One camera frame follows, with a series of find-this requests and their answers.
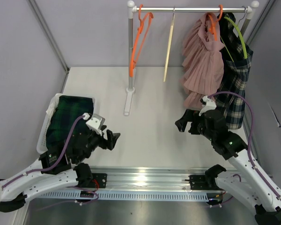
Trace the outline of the green plaid skirt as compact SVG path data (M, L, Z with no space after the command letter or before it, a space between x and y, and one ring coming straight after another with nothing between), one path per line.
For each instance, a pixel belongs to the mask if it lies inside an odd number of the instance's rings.
M46 131L46 147L64 143L74 121L84 113L93 113L94 100L88 97L61 95L53 108L53 115Z

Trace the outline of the cream hanger with metal hook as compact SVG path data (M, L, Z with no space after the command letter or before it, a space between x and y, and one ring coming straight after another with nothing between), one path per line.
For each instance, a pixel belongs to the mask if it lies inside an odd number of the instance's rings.
M172 20L171 20L171 24L170 24L170 31L169 31L166 59L165 59L165 65L164 65L163 82L166 82L166 77L167 77L168 64L169 64L169 58L170 58L171 42L172 42L172 36L173 36L173 30L174 30L174 24L175 24L175 9L173 9Z

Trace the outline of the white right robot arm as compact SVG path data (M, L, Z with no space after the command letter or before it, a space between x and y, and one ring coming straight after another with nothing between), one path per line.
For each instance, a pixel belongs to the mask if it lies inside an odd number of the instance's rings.
M253 159L243 139L228 130L224 116L218 110L200 113L188 109L175 125L184 132L188 123L190 134L207 138L215 152L245 179L241 182L221 165L214 165L205 171L205 185L230 193L254 214L257 224L281 225L281 189Z

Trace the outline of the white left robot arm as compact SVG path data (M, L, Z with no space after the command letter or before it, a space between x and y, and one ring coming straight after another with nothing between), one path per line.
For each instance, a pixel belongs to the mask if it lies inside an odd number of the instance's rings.
M30 166L11 178L0 179L0 212L12 212L42 194L62 188L98 188L91 168L83 161L96 148L113 150L120 133L88 129L40 155Z

